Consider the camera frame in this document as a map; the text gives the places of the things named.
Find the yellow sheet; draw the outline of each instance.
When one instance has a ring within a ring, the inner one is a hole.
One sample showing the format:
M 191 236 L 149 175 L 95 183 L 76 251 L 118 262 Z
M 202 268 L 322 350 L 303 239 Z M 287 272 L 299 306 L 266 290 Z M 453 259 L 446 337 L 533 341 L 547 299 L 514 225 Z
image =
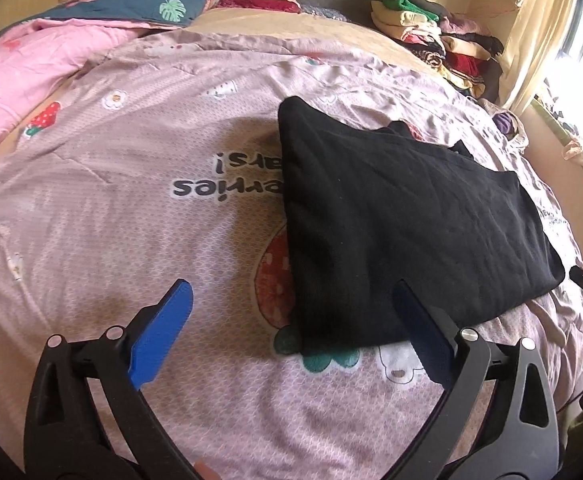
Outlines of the yellow sheet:
M 441 77 L 426 63 L 380 32 L 311 14 L 258 9 L 211 9 L 197 17 L 188 30 L 201 34 L 217 32 L 284 39 L 310 37 L 336 40 L 366 50 L 385 63 Z

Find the green folded cloth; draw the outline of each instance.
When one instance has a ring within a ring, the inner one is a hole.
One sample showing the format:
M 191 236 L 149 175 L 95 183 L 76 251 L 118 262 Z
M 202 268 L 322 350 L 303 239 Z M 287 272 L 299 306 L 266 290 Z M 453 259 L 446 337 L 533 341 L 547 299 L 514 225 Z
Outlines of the green folded cloth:
M 411 12 L 418 12 L 419 14 L 424 14 L 430 20 L 437 22 L 440 17 L 433 12 L 427 12 L 420 7 L 412 4 L 409 0 L 382 0 L 382 4 L 391 10 L 410 10 Z

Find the stack of folded clothes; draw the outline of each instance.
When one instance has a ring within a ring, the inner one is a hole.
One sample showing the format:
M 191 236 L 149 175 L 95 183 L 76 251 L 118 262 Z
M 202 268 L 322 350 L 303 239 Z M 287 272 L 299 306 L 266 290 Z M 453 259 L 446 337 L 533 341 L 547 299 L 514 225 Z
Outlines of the stack of folded clothes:
M 428 0 L 371 3 L 371 19 L 386 36 L 438 71 L 458 92 L 498 99 L 504 46 L 488 28 Z

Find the black device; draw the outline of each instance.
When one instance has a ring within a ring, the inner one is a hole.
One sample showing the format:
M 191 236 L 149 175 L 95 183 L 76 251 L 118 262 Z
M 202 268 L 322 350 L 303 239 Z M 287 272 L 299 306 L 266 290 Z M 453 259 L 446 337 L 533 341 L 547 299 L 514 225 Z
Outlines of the black device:
M 578 283 L 582 275 L 572 273 Z M 140 392 L 143 383 L 156 377 L 192 304 L 190 285 L 177 280 L 158 304 L 141 309 L 127 327 L 110 327 L 88 341 L 50 337 L 27 410 L 26 474 L 8 478 L 201 480 Z M 558 425 L 532 339 L 510 346 L 485 341 L 472 328 L 459 330 L 444 311 L 421 304 L 403 281 L 395 287 L 394 305 L 429 378 L 444 393 L 382 480 L 552 479 L 559 468 Z M 112 449 L 88 378 L 102 383 L 137 463 Z M 495 381 L 494 392 L 472 449 L 447 463 L 484 382 L 490 380 Z M 0 466 L 17 470 L 4 452 L 0 460 Z

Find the red folded cloth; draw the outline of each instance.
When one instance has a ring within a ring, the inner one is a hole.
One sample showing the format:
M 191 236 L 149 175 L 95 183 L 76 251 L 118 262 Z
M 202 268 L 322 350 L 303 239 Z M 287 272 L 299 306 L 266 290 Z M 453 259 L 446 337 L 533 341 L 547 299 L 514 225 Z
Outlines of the red folded cloth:
M 480 70 L 478 68 L 480 60 L 476 59 L 475 57 L 447 52 L 445 59 L 447 60 L 447 63 L 449 63 L 449 65 L 457 72 L 462 72 L 463 74 L 474 77 L 480 75 Z
M 300 6 L 288 0 L 220 0 L 219 7 L 239 7 L 241 9 L 281 10 L 300 13 Z

